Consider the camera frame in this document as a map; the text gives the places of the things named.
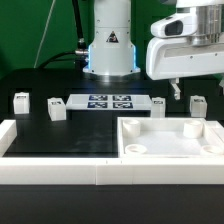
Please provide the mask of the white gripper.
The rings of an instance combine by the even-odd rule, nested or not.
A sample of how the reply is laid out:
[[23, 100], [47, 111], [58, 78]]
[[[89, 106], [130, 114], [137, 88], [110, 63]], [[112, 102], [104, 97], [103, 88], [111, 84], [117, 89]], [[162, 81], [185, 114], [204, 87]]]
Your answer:
[[[160, 2], [175, 5], [176, 12], [151, 25], [146, 73], [153, 80], [170, 79], [179, 100], [178, 78], [224, 72], [224, 0]], [[219, 86], [224, 89], [224, 75]]]

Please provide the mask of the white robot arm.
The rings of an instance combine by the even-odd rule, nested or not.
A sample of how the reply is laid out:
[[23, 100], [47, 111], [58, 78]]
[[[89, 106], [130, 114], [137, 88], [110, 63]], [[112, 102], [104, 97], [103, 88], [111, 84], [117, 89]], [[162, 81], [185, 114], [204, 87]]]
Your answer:
[[[146, 74], [176, 85], [182, 77], [224, 72], [224, 0], [160, 0], [176, 12], [150, 27]], [[134, 76], [131, 0], [94, 0], [94, 40], [83, 72], [105, 82]]]

